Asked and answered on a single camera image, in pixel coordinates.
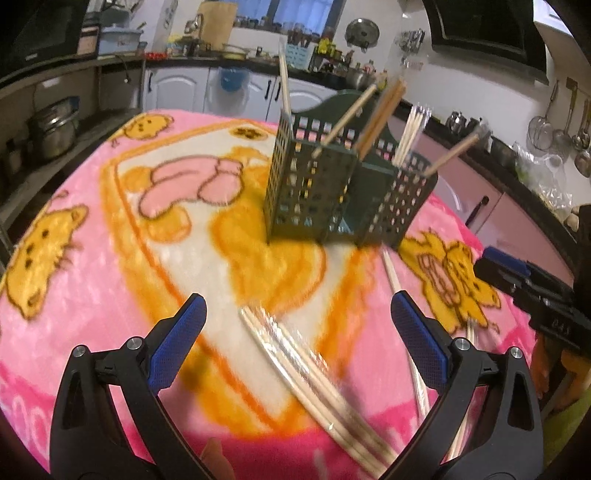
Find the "hanging strainer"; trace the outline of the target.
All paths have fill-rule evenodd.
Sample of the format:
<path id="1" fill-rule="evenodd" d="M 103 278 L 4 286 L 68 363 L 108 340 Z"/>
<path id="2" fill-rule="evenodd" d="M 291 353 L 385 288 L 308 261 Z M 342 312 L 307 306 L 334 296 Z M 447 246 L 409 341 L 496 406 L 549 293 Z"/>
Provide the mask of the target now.
<path id="1" fill-rule="evenodd" d="M 527 138 L 530 144 L 537 150 L 547 151 L 553 141 L 553 127 L 548 116 L 559 91 L 559 81 L 554 83 L 548 106 L 543 115 L 532 118 L 528 124 Z"/>

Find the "angled chopsticks in caddy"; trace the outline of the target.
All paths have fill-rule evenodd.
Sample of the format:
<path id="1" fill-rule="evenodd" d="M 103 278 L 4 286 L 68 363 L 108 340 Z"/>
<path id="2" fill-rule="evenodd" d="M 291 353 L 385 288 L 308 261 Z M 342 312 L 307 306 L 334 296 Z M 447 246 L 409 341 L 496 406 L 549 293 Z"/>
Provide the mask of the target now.
<path id="1" fill-rule="evenodd" d="M 472 147 L 477 145 L 483 138 L 485 138 L 489 134 L 489 132 L 489 123 L 486 120 L 481 120 L 469 135 L 467 135 L 453 148 L 451 148 L 446 154 L 441 156 L 439 159 L 433 162 L 427 169 L 425 169 L 423 171 L 423 175 L 425 177 L 431 177 L 450 160 L 466 153 Z"/>

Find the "steel pot on shelf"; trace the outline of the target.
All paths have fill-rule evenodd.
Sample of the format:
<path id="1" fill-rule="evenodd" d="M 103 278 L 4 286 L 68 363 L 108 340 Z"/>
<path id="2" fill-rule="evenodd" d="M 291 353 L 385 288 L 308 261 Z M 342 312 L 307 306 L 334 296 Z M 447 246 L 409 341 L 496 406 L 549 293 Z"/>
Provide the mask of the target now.
<path id="1" fill-rule="evenodd" d="M 68 96 L 35 113 L 27 121 L 33 151 L 44 161 L 68 152 L 77 136 L 80 98 Z"/>

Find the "chopsticks pair long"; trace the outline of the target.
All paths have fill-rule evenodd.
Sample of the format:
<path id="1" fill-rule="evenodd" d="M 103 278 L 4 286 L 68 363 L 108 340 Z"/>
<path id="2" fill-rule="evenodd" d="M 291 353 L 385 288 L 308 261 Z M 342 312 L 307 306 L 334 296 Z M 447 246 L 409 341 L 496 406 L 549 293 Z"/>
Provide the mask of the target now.
<path id="1" fill-rule="evenodd" d="M 386 247 L 381 248 L 381 258 L 384 266 L 384 270 L 386 271 L 386 275 L 388 277 L 388 281 L 391 287 L 391 290 L 394 294 L 401 291 L 401 283 L 398 277 L 396 270 L 394 269 L 394 263 L 391 259 L 391 255 L 389 250 Z"/>

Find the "pale chopsticks in caddy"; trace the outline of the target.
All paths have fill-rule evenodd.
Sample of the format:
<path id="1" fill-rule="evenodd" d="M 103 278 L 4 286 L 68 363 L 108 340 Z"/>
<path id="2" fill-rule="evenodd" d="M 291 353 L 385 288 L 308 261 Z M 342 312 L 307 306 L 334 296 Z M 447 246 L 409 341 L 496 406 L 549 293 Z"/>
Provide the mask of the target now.
<path id="1" fill-rule="evenodd" d="M 418 104 L 411 108 L 396 154 L 394 154 L 394 166 L 402 167 L 405 164 L 408 155 L 418 140 L 418 137 L 427 126 L 431 115 L 432 109 L 428 106 Z"/>

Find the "dark green utensil caddy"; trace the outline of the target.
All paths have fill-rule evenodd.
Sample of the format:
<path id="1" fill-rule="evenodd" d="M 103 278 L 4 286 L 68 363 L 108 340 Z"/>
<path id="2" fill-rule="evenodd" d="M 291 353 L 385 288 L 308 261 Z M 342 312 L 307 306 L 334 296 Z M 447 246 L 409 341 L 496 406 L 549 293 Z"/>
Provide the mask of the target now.
<path id="1" fill-rule="evenodd" d="M 263 202 L 267 240 L 384 244 L 397 249 L 437 175 L 425 176 L 430 161 L 411 153 L 394 163 L 398 140 L 383 128 L 370 152 L 353 144 L 377 104 L 370 99 L 328 146 L 321 141 L 360 92 L 342 90 L 308 110 L 281 113 Z"/>

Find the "steel lid on wall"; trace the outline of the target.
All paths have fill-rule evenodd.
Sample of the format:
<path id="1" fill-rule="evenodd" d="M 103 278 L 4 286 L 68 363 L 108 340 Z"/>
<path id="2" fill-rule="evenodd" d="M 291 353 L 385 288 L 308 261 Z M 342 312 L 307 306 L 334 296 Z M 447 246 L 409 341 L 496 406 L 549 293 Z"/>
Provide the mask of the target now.
<path id="1" fill-rule="evenodd" d="M 346 26 L 345 40 L 349 46 L 359 47 L 363 52 L 374 48 L 380 39 L 380 28 L 372 20 L 358 18 Z"/>

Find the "black range hood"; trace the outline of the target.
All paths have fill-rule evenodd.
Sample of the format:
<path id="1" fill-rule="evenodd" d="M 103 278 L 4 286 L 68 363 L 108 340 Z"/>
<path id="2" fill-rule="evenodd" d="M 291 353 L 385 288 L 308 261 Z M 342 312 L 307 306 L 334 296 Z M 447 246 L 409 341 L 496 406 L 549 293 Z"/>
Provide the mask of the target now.
<path id="1" fill-rule="evenodd" d="M 491 62 L 549 84 L 546 45 L 534 24 L 531 1 L 435 0 L 423 5 L 434 51 Z"/>

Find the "pink cartoon fleece blanket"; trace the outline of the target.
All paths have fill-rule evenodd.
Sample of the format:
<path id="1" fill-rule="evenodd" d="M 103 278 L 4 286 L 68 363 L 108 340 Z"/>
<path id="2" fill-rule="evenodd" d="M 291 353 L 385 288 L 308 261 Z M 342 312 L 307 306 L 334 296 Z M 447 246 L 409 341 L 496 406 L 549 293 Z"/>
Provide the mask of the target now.
<path id="1" fill-rule="evenodd" d="M 76 346 L 117 349 L 198 294 L 204 328 L 158 397 L 211 479 L 375 479 L 291 394 L 239 310 L 262 308 L 307 345 L 398 458 L 422 422 L 382 247 L 425 316 L 528 365 L 526 315 L 476 277 L 485 248 L 433 193 L 397 249 L 267 240 L 277 127 L 141 114 L 41 209 L 1 280 L 3 478 L 56 479 L 52 416 Z"/>

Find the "brown chopsticks in caddy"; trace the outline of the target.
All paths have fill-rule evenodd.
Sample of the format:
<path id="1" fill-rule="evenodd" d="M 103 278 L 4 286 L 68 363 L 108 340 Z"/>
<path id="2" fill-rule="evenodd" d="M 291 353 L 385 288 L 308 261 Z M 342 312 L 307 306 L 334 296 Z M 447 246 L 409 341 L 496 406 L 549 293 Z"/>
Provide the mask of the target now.
<path id="1" fill-rule="evenodd" d="M 373 145 L 379 138 L 381 131 L 385 128 L 389 118 L 400 104 L 407 90 L 407 82 L 399 77 L 396 81 L 388 84 L 377 102 L 370 120 L 363 127 L 358 141 L 353 149 L 361 162 L 372 151 Z"/>

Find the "wooden cutting board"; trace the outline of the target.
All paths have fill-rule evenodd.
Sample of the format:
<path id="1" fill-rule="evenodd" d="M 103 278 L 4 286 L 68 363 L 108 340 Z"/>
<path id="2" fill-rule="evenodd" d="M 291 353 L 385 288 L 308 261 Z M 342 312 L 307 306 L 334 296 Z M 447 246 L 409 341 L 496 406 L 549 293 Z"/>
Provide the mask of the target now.
<path id="1" fill-rule="evenodd" d="M 229 40 L 238 5 L 229 1 L 203 1 L 197 12 L 202 15 L 199 38 L 211 45 L 212 50 L 221 50 Z"/>

